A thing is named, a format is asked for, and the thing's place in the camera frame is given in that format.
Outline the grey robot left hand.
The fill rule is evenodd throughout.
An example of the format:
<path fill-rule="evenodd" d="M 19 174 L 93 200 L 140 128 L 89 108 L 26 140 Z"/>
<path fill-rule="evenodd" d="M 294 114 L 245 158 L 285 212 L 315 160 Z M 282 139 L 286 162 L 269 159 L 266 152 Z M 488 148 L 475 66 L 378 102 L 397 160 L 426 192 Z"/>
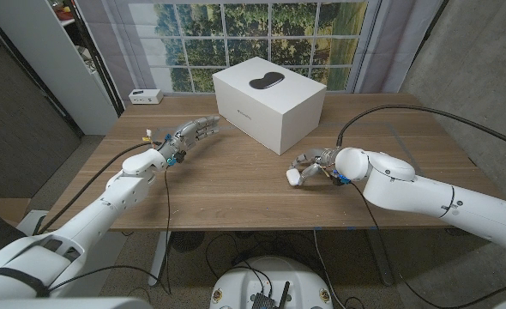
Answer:
<path fill-rule="evenodd" d="M 220 117 L 214 115 L 198 118 L 180 125 L 173 135 L 168 134 L 156 149 L 164 157 L 164 165 L 182 163 L 198 141 L 219 132 L 219 121 Z"/>

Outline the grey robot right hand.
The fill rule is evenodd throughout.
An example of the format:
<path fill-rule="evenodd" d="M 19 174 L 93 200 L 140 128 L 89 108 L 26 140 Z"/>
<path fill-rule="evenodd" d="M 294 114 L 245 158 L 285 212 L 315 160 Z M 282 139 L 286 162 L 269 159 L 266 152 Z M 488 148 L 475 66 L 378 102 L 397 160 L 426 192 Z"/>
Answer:
<path fill-rule="evenodd" d="M 300 154 L 288 167 L 286 177 L 291 186 L 302 185 L 309 177 L 324 173 L 334 185 L 345 185 L 348 180 L 336 171 L 335 158 L 340 148 L 312 148 Z"/>

